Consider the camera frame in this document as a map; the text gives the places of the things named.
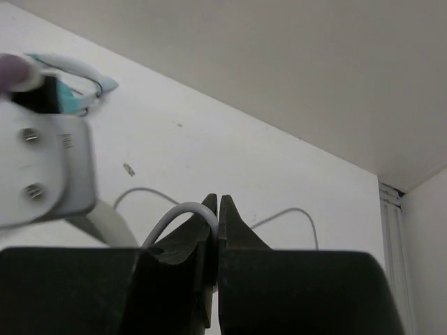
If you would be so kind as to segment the grey white headphones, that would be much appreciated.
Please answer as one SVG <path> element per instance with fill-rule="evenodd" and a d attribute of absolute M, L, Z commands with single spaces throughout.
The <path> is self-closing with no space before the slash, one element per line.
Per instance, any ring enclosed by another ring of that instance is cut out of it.
<path fill-rule="evenodd" d="M 88 123 L 1 101 L 1 229 L 64 219 L 113 247 L 138 245 L 97 196 Z"/>

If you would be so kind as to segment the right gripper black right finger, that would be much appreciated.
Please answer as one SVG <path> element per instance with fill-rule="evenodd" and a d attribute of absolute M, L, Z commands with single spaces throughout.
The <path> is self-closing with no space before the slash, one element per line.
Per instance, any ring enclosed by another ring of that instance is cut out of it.
<path fill-rule="evenodd" d="M 221 199 L 222 334 L 403 334 L 386 275 L 369 253 L 270 248 Z"/>

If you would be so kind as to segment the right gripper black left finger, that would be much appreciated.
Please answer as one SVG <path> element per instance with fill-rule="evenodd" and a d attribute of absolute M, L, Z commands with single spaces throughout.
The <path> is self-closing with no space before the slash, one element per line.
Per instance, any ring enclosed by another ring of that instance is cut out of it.
<path fill-rule="evenodd" d="M 203 334 L 215 251 L 198 214 L 149 248 L 7 248 L 2 334 Z"/>

